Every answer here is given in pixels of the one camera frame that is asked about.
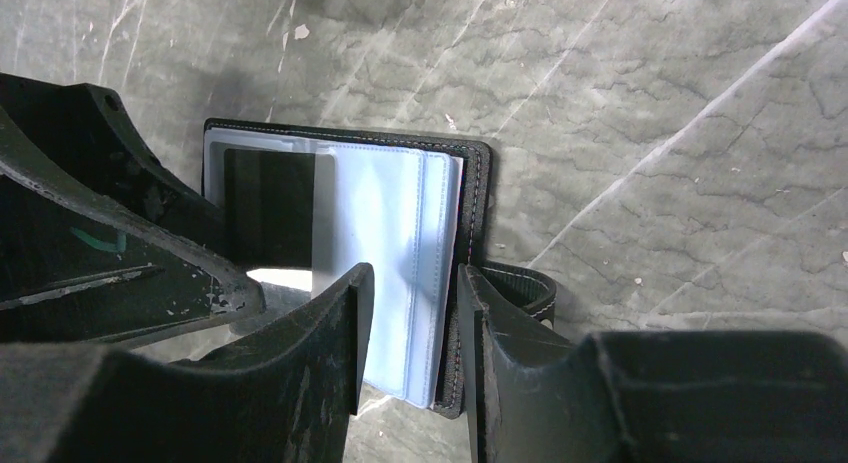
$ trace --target gray stone surface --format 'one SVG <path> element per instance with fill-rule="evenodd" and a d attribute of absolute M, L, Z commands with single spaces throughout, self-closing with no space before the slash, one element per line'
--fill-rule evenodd
<path fill-rule="evenodd" d="M 848 343 L 846 12 L 848 0 L 0 0 L 0 71 L 119 90 L 195 188 L 210 116 L 482 138 L 499 155 L 489 253 L 574 293 L 558 331 L 797 328 Z M 182 348 L 213 340 L 195 338 Z M 464 420 L 368 391 L 349 460 L 468 461 Z"/>

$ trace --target bolt hole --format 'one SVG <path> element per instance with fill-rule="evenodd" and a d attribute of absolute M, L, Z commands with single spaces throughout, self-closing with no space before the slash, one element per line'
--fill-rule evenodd
<path fill-rule="evenodd" d="M 104 97 L 106 100 L 106 106 L 112 109 L 112 111 L 121 111 L 121 105 L 118 103 L 118 100 L 115 99 L 112 95 L 106 95 Z"/>

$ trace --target wallet stitching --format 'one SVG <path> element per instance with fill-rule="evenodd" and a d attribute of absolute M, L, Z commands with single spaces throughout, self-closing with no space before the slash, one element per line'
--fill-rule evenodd
<path fill-rule="evenodd" d="M 441 200 L 439 202 L 440 207 L 447 206 L 447 199 L 448 199 L 448 188 L 447 188 L 447 186 L 448 186 L 448 184 L 447 184 L 447 178 L 445 177 L 445 175 L 447 175 L 447 173 L 448 173 L 447 166 L 445 166 L 445 171 L 442 175 L 442 191 L 441 191 Z M 444 214 L 440 214 L 439 215 L 439 228 L 442 227 L 442 223 L 444 222 L 444 220 L 445 220 Z M 436 267 L 437 268 L 442 265 L 442 251 L 441 250 L 442 250 L 442 246 L 444 245 L 444 243 L 445 243 L 444 233 L 440 232 L 439 238 L 438 238 L 437 243 L 436 243 L 436 248 L 439 250 L 439 251 L 436 252 L 436 261 L 437 261 Z M 433 294 L 438 295 L 440 293 L 441 288 L 444 288 L 444 286 L 439 285 L 438 276 L 434 276 L 433 277 Z M 433 344 L 435 345 L 436 324 L 435 324 L 435 321 L 433 321 L 433 320 L 434 320 L 434 318 L 431 317 L 430 318 L 430 325 L 429 325 L 430 326 L 430 334 L 427 337 L 427 341 L 433 342 Z M 429 376 L 430 372 L 432 371 L 432 368 L 433 368 L 432 358 L 428 358 L 427 364 L 425 366 L 424 374 L 426 376 Z"/>
<path fill-rule="evenodd" d="M 421 158 L 418 161 L 418 191 L 420 193 L 424 192 L 424 158 Z M 424 206 L 423 198 L 418 198 L 415 214 L 416 214 L 416 223 L 415 223 L 415 245 L 413 246 L 413 261 L 414 266 L 412 269 L 412 274 L 415 275 L 415 284 L 418 284 L 418 271 L 419 271 L 419 258 L 418 254 L 421 251 L 421 209 Z M 407 328 L 412 329 L 415 327 L 415 302 L 418 297 L 418 292 L 413 291 L 412 295 L 410 295 L 410 305 L 409 305 L 409 314 L 406 316 L 406 325 Z M 409 349 L 412 346 L 412 335 L 407 335 L 406 341 L 406 357 L 409 358 Z M 409 386 L 407 382 L 409 380 L 409 360 L 407 359 L 406 364 L 403 368 L 403 382 L 401 385 L 403 386 L 403 394 L 406 396 L 407 391 L 409 390 Z"/>
<path fill-rule="evenodd" d="M 484 269 L 485 269 L 486 271 L 490 271 L 490 272 L 492 272 L 492 273 L 500 273 L 500 274 L 502 274 L 502 275 L 517 276 L 517 277 L 519 277 L 519 278 L 525 278 L 525 279 L 528 279 L 528 280 L 532 280 L 532 281 L 535 281 L 536 283 L 538 283 L 538 284 L 542 285 L 543 287 L 545 287 L 545 290 L 546 290 L 546 291 L 551 291 L 551 287 L 550 287 L 550 286 L 548 286 L 548 284 L 547 284 L 547 283 L 545 283 L 544 281 L 540 280 L 539 278 L 534 278 L 534 277 L 532 277 L 532 276 L 530 276 L 530 275 L 523 275 L 523 274 L 521 274 L 521 273 L 514 273 L 514 272 L 511 272 L 511 271 L 496 270 L 496 269 L 494 269 L 494 268 L 484 268 Z"/>
<path fill-rule="evenodd" d="M 543 281 L 543 280 L 541 280 L 541 279 L 539 279 L 539 278 L 532 277 L 532 276 L 530 276 L 530 275 L 522 275 L 521 273 L 515 273 L 515 272 L 511 272 L 511 271 L 496 270 L 496 269 L 494 269 L 494 268 L 485 268 L 485 270 L 486 270 L 486 271 L 489 271 L 489 272 L 492 272 L 492 273 L 500 273 L 500 274 L 502 274 L 502 275 L 517 276 L 517 277 L 519 277 L 519 278 L 525 278 L 525 279 L 528 279 L 528 280 L 531 280 L 531 281 L 535 281 L 536 283 L 538 283 L 538 284 L 542 285 L 542 286 L 545 288 L 545 291 L 548 291 L 548 292 L 550 292 L 550 291 L 551 291 L 551 287 L 550 287 L 550 286 L 548 286 L 548 284 L 547 284 L 545 281 Z M 546 311 L 547 311 L 547 310 L 549 310 L 552 306 L 554 306 L 554 303 L 556 303 L 556 298 L 554 298 L 553 300 L 551 300 L 551 302 L 550 302 L 550 303 L 548 303 L 547 305 L 545 305 L 545 307 L 544 307 L 544 308 L 542 308 L 542 309 L 540 309 L 539 311 L 537 311 L 537 312 L 535 312 L 535 313 L 531 314 L 531 315 L 530 315 L 530 318 L 536 318 L 537 316 L 539 316 L 539 315 L 541 315 L 542 313 L 546 312 Z"/>
<path fill-rule="evenodd" d="M 241 126 L 241 125 L 232 125 L 227 123 L 218 124 L 219 127 L 222 128 L 231 128 L 235 130 L 245 130 L 245 131 L 255 131 L 258 128 L 249 127 L 249 126 Z M 283 130 L 277 128 L 261 128 L 262 131 L 270 131 L 272 133 L 277 134 L 287 134 L 287 135 L 306 135 L 306 136 L 322 136 L 326 138 L 350 138 L 352 140 L 359 141 L 373 141 L 377 143 L 398 143 L 398 144 L 416 144 L 422 146 L 436 146 L 436 147 L 447 147 L 447 148 L 462 148 L 465 150 L 471 150 L 474 152 L 476 158 L 476 165 L 474 170 L 474 198 L 472 201 L 471 207 L 471 231 L 468 233 L 468 264 L 471 264 L 471 253 L 473 251 L 474 246 L 474 224 L 477 220 L 477 201 L 479 199 L 479 190 L 480 190 L 480 151 L 477 148 L 471 146 L 463 146 L 463 145 L 449 145 L 445 143 L 430 143 L 430 142 L 415 142 L 415 141 L 405 141 L 398 139 L 388 139 L 388 138 L 372 138 L 368 136 L 353 136 L 353 135 L 333 135 L 331 133 L 320 133 L 320 132 L 312 132 L 312 131 L 303 131 L 303 130 Z M 454 377 L 453 377 L 453 388 L 451 389 L 451 400 L 448 406 L 442 406 L 442 408 L 450 408 L 453 407 L 456 403 L 457 396 L 457 383 L 459 382 L 459 373 L 460 373 L 460 351 L 462 349 L 462 342 L 457 340 L 456 342 L 456 357 L 454 358 Z"/>
<path fill-rule="evenodd" d="M 552 307 L 552 306 L 554 306 L 554 303 L 556 303 L 556 298 L 554 298 L 554 299 L 553 299 L 550 303 L 548 303 L 548 304 L 547 304 L 544 308 L 542 308 L 541 310 L 539 310 L 539 311 L 537 311 L 536 313 L 533 313 L 532 315 L 530 315 L 530 318 L 536 318 L 537 316 L 541 315 L 542 313 L 544 313 L 544 312 L 548 311 L 549 309 L 551 309 L 551 307 Z"/>
<path fill-rule="evenodd" d="M 361 148 L 362 148 L 361 145 L 360 145 L 359 148 L 357 148 L 356 143 L 341 143 L 341 142 L 335 142 L 335 141 L 328 144 L 327 147 L 330 147 L 330 148 L 345 148 L 345 149 L 348 149 L 348 150 L 361 150 Z M 376 151 L 376 152 L 381 152 L 381 153 L 405 153 L 407 155 L 416 155 L 416 154 L 418 154 L 417 152 L 420 152 L 421 150 L 416 150 L 415 148 L 398 148 L 396 146 L 390 146 L 390 147 L 371 146 L 371 147 L 368 147 L 367 151 Z"/>

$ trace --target white stitching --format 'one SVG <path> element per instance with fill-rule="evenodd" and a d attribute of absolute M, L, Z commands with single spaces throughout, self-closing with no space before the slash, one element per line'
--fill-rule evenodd
<path fill-rule="evenodd" d="M 229 123 L 215 123 L 215 126 L 221 128 L 230 128 L 234 130 L 244 130 L 244 131 L 270 131 L 272 133 L 277 134 L 287 134 L 287 135 L 306 135 L 306 136 L 322 136 L 325 138 L 350 138 L 352 140 L 359 141 L 374 141 L 378 143 L 397 143 L 397 144 L 409 144 L 413 143 L 416 145 L 422 146 L 433 146 L 433 147 L 447 147 L 447 148 L 462 148 L 465 150 L 471 150 L 474 152 L 474 155 L 477 157 L 475 169 L 474 169 L 474 198 L 471 203 L 471 221 L 469 224 L 471 226 L 471 231 L 468 233 L 468 260 L 467 263 L 471 264 L 471 253 L 474 247 L 474 223 L 477 220 L 477 201 L 479 199 L 479 191 L 480 191 L 480 151 L 477 148 L 463 145 L 447 145 L 444 143 L 430 143 L 430 142 L 421 142 L 421 141 L 405 141 L 405 140 L 397 140 L 397 139 L 387 139 L 387 138 L 371 138 L 367 136 L 353 136 L 353 135 L 333 135 L 329 133 L 319 133 L 313 131 L 304 131 L 304 130 L 283 130 L 278 128 L 267 128 L 267 127 L 250 127 L 250 126 L 240 126 L 233 125 Z M 456 395 L 457 395 L 457 382 L 459 381 L 459 373 L 460 373 L 460 350 L 462 349 L 462 343 L 457 340 L 456 342 L 456 358 L 454 358 L 454 377 L 453 377 L 453 388 L 451 389 L 451 402 L 448 406 L 443 406 L 442 408 L 449 408 L 456 403 Z"/>
<path fill-rule="evenodd" d="M 440 206 L 447 206 L 447 200 L 448 200 L 447 174 L 448 174 L 448 168 L 447 168 L 447 166 L 445 166 L 444 171 L 442 172 L 442 189 L 441 189 L 441 195 L 442 196 L 441 196 L 441 199 L 439 201 Z M 440 228 L 441 228 L 442 224 L 444 223 L 444 221 L 445 221 L 445 214 L 443 213 L 443 214 L 439 215 L 439 227 Z M 439 232 L 439 237 L 436 240 L 436 248 L 441 249 L 444 244 L 445 244 L 445 234 L 444 234 L 444 232 Z M 436 268 L 440 268 L 442 266 L 442 264 L 443 264 L 442 256 L 443 255 L 442 255 L 441 251 L 438 251 L 436 253 Z M 433 275 L 433 294 L 434 295 L 439 294 L 439 287 L 440 286 L 441 285 L 439 285 L 439 276 Z M 434 323 L 435 323 L 435 314 L 430 319 L 430 333 L 429 333 L 429 336 L 428 336 L 429 339 L 427 341 L 434 342 L 434 340 L 435 340 L 436 325 Z M 431 362 L 432 362 L 432 359 L 428 358 L 426 366 L 425 366 L 425 370 L 424 370 L 425 375 L 429 375 L 430 371 L 433 368 L 433 365 L 431 364 Z"/>
<path fill-rule="evenodd" d="M 491 271 L 492 273 L 500 273 L 500 274 L 502 274 L 502 275 L 517 276 L 517 277 L 519 277 L 519 278 L 525 278 L 525 279 L 528 279 L 528 280 L 530 280 L 530 281 L 535 281 L 536 283 L 538 283 L 538 284 L 540 284 L 540 285 L 544 286 L 546 290 L 551 291 L 551 287 L 550 287 L 550 286 L 548 286 L 548 284 L 547 284 L 547 283 L 545 283 L 544 281 L 542 281 L 542 280 L 540 280 L 540 279 L 538 279 L 538 278 L 533 278 L 533 277 L 532 277 L 532 276 L 530 276 L 530 275 L 523 275 L 523 274 L 521 274 L 521 273 L 514 273 L 514 272 L 511 272 L 511 271 L 496 270 L 496 269 L 491 268 L 491 267 L 488 267 L 488 266 L 483 267 L 483 269 L 484 269 L 484 270 L 486 270 L 486 271 Z"/>
<path fill-rule="evenodd" d="M 538 283 L 538 284 L 540 284 L 540 285 L 544 286 L 544 287 L 545 287 L 545 290 L 547 290 L 547 291 L 551 291 L 551 287 L 550 287 L 550 286 L 548 286 L 548 284 L 547 284 L 546 282 L 544 282 L 543 280 L 540 280 L 539 278 L 534 278 L 534 277 L 532 277 L 532 276 L 530 276 L 530 275 L 523 275 L 523 274 L 521 274 L 521 273 L 515 273 L 515 272 L 511 272 L 511 271 L 496 270 L 496 269 L 494 269 L 494 268 L 490 268 L 490 267 L 484 267 L 483 269 L 484 269 L 484 270 L 486 270 L 486 271 L 491 271 L 492 273 L 500 273 L 500 274 L 502 274 L 502 275 L 510 275 L 510 276 L 517 276 L 517 277 L 519 277 L 519 278 L 526 278 L 526 279 L 528 279 L 528 280 L 530 280 L 530 281 L 535 281 L 536 283 Z M 542 308 L 541 310 L 539 310 L 539 311 L 537 311 L 537 312 L 533 313 L 532 315 L 530 315 L 530 318 L 536 318 L 537 316 L 541 315 L 542 313 L 544 313 L 544 312 L 548 311 L 548 310 L 549 310 L 552 306 L 554 306 L 554 304 L 555 304 L 555 303 L 556 303 L 556 298 L 554 298 L 554 299 L 553 299 L 550 303 L 548 303 L 548 304 L 547 304 L 544 308 Z"/>
<path fill-rule="evenodd" d="M 549 309 L 551 309 L 551 307 L 552 307 L 552 306 L 554 306 L 554 304 L 555 304 L 555 303 L 556 303 L 556 298 L 554 298 L 553 300 L 551 300 L 551 302 L 550 302 L 550 303 L 548 303 L 548 305 L 547 305 L 547 306 L 545 306 L 544 308 L 542 308 L 541 310 L 539 310 L 539 311 L 537 311 L 536 313 L 533 313 L 532 315 L 530 315 L 530 318 L 536 318 L 537 316 L 541 315 L 542 313 L 544 313 L 544 312 L 548 311 Z"/>
<path fill-rule="evenodd" d="M 418 191 L 424 192 L 424 159 L 423 158 L 418 160 Z M 415 244 L 413 245 L 413 256 L 412 256 L 412 261 L 413 261 L 412 274 L 415 275 L 414 283 L 415 283 L 416 286 L 418 286 L 418 276 L 419 276 L 418 275 L 418 253 L 421 251 L 421 208 L 424 206 L 424 199 L 418 198 L 417 200 L 418 201 L 417 201 L 417 205 L 416 205 L 416 208 L 415 208 L 415 215 L 416 215 L 416 218 L 418 219 L 418 221 L 415 222 Z M 415 302 L 417 301 L 417 297 L 418 297 L 418 292 L 415 292 L 415 291 L 412 292 L 412 295 L 410 295 L 410 299 L 412 301 L 410 302 L 411 304 L 410 304 L 409 308 L 407 308 L 407 310 L 409 311 L 409 314 L 406 316 L 407 328 L 412 328 L 413 325 L 415 324 L 415 311 L 413 310 L 413 308 L 415 308 Z M 406 340 L 406 352 L 407 352 L 407 354 L 409 354 L 410 345 L 412 345 L 412 338 L 409 335 L 407 335 L 407 340 Z M 404 375 L 403 375 L 404 376 L 403 392 L 406 393 L 406 390 L 407 390 L 406 378 L 409 375 L 409 367 L 406 366 L 406 365 L 404 365 L 404 366 L 405 366 L 405 368 L 404 368 Z"/>

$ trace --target green mark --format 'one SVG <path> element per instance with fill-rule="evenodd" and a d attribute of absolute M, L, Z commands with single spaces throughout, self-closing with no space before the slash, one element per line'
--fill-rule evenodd
<path fill-rule="evenodd" d="M 71 228 L 71 233 L 79 238 L 80 241 L 98 251 L 105 251 L 107 253 L 123 253 L 127 249 L 127 234 L 123 231 L 118 232 L 118 239 L 114 244 L 98 240 L 79 228 Z"/>

